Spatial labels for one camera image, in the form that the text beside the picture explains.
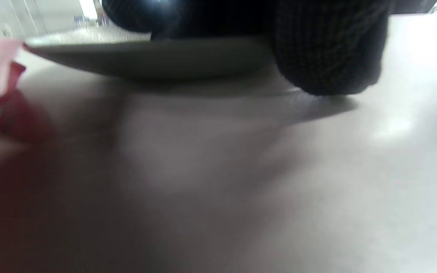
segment dark sleeve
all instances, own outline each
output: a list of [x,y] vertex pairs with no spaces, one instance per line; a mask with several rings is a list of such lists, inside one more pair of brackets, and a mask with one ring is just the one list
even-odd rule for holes
[[345,95],[377,82],[391,0],[277,0],[272,48],[291,83]]

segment kitchen background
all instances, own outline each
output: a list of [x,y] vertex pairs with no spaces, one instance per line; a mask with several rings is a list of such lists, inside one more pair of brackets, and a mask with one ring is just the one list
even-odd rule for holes
[[[0,36],[24,38],[111,24],[102,0],[0,0]],[[397,0],[396,13],[437,14],[436,0]]]

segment black object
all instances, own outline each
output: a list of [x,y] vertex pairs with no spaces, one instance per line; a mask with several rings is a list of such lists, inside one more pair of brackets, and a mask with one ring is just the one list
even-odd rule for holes
[[436,2],[437,0],[397,0],[394,13],[428,13]]
[[377,82],[392,0],[103,0],[119,26],[152,40],[269,35],[278,68],[314,95]]

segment gray countertop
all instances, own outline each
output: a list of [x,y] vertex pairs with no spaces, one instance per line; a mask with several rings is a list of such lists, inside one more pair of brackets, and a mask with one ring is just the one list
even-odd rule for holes
[[347,98],[19,60],[59,138],[0,161],[1,273],[437,273],[437,17]]

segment white plate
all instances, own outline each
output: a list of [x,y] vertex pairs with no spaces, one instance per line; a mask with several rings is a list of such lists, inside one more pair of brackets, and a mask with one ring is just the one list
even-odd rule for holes
[[116,27],[30,38],[28,50],[59,64],[136,79],[196,79],[246,73],[272,62],[262,37],[149,41]]

